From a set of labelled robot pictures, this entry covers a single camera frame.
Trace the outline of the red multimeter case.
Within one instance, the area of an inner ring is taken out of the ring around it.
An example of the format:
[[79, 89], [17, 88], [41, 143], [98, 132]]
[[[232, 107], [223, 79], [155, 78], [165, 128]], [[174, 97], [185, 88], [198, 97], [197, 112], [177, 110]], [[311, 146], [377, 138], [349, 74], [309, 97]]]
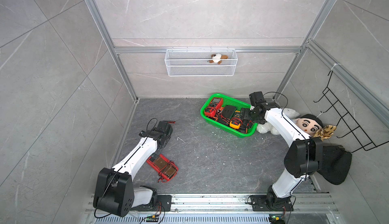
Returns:
[[179, 169], [173, 161], [168, 160], [162, 154], [152, 154], [146, 162], [158, 173], [158, 182], [162, 183], [167, 183], [174, 178]]

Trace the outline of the yellow multimeter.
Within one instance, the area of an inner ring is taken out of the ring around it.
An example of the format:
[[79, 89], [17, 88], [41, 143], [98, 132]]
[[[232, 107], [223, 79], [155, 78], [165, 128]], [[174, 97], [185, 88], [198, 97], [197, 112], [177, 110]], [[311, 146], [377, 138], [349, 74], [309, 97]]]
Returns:
[[230, 119], [230, 127], [235, 130], [238, 130], [242, 127], [242, 125], [243, 125], [243, 120], [242, 120], [241, 112], [239, 110], [236, 110]]

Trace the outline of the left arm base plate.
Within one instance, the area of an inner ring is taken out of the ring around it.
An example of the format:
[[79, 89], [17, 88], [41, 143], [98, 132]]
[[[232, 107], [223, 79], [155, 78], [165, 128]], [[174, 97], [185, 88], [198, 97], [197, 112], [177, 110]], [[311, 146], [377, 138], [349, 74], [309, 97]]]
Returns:
[[135, 211], [157, 211], [160, 205], [162, 206], [162, 212], [167, 212], [171, 210], [172, 196], [171, 195], [157, 195], [152, 197], [149, 204], [139, 205], [132, 208], [131, 210]]

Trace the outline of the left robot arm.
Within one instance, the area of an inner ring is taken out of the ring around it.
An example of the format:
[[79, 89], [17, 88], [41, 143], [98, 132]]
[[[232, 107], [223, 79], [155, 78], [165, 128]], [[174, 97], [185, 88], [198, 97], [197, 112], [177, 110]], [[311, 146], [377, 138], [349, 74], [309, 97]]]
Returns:
[[112, 168], [103, 168], [97, 177], [93, 207], [108, 215], [125, 217], [130, 211], [166, 211], [171, 197], [159, 196], [148, 186], [134, 187], [133, 179], [147, 163], [159, 175], [159, 182], [169, 182], [178, 167], [162, 155], [161, 151], [173, 133], [172, 121], [156, 121], [153, 128], [139, 133], [137, 146]]

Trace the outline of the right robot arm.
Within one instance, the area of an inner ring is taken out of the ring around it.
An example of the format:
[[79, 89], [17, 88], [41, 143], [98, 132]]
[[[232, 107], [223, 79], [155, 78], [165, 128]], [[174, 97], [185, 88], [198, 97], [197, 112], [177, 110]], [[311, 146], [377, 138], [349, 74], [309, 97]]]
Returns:
[[254, 123], [268, 122], [286, 141], [289, 150], [284, 158], [285, 169], [279, 179], [269, 187], [267, 194], [251, 196], [253, 209], [282, 211], [292, 210], [293, 191], [307, 177], [320, 170], [323, 159], [323, 142], [298, 128], [276, 102], [267, 102], [261, 91], [249, 95], [253, 109], [249, 117]]

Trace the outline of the small black multimeter with leads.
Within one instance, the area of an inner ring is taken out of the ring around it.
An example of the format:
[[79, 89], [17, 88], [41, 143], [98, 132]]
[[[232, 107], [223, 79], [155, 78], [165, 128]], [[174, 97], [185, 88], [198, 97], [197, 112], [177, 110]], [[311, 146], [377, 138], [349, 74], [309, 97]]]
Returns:
[[242, 124], [240, 126], [239, 131], [241, 133], [247, 133], [249, 129], [252, 128], [252, 121], [250, 117], [250, 109], [249, 108], [241, 108], [240, 119], [242, 120]]

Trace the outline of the red multimeter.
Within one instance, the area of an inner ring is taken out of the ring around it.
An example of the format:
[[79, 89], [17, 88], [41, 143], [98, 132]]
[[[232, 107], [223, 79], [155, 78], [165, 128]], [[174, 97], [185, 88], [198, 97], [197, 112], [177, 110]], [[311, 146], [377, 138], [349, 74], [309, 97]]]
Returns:
[[223, 99], [220, 97], [214, 97], [209, 105], [205, 108], [205, 115], [209, 118], [214, 118], [220, 112], [223, 105]]

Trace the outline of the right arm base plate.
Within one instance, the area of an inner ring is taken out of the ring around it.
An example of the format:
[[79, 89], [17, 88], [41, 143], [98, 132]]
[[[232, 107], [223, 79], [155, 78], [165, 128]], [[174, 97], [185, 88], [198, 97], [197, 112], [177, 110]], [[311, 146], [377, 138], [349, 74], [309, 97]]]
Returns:
[[253, 211], [293, 211], [290, 197], [278, 198], [265, 195], [251, 195], [247, 199], [247, 203], [252, 206]]

